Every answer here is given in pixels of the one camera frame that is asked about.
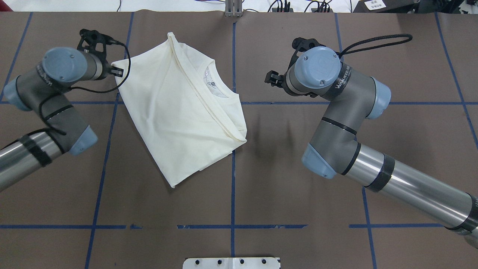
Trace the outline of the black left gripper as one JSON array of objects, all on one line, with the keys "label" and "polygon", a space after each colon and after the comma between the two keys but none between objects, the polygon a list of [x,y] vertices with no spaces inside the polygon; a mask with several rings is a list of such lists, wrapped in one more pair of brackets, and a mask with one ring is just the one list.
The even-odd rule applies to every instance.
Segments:
[{"label": "black left gripper", "polygon": [[123,77],[124,69],[111,66],[106,60],[101,61],[101,72],[99,80],[105,79],[108,75],[114,75],[115,77]]}]

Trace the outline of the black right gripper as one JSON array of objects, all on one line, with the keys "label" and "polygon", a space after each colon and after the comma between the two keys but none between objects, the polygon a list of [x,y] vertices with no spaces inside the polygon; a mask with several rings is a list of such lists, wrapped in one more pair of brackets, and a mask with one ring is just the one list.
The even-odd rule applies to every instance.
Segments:
[{"label": "black right gripper", "polygon": [[275,87],[279,87],[283,89],[284,92],[290,96],[299,96],[298,93],[294,92],[289,87],[286,75],[287,73],[280,75],[278,72],[271,70],[266,74],[266,78],[264,82],[266,84],[270,84],[271,86],[275,86]]}]

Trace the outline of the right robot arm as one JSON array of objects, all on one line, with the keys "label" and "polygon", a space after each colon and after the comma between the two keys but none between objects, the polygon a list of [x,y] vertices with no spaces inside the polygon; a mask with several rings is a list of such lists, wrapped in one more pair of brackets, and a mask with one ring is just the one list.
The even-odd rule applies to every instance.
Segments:
[{"label": "right robot arm", "polygon": [[321,177],[341,174],[364,188],[402,201],[477,247],[477,198],[357,141],[364,120],[387,109],[391,90],[355,71],[339,53],[299,39],[288,70],[269,71],[265,83],[291,96],[322,97],[328,107],[309,141],[302,163]]}]

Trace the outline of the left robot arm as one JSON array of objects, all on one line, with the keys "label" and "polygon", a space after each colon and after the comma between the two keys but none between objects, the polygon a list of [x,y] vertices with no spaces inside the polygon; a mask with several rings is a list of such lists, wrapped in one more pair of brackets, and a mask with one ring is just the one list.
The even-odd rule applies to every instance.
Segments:
[{"label": "left robot arm", "polygon": [[65,93],[79,81],[124,75],[93,52],[55,47],[32,70],[4,87],[8,102],[35,112],[45,127],[21,136],[1,150],[1,190],[46,167],[65,153],[79,155],[98,137]]}]

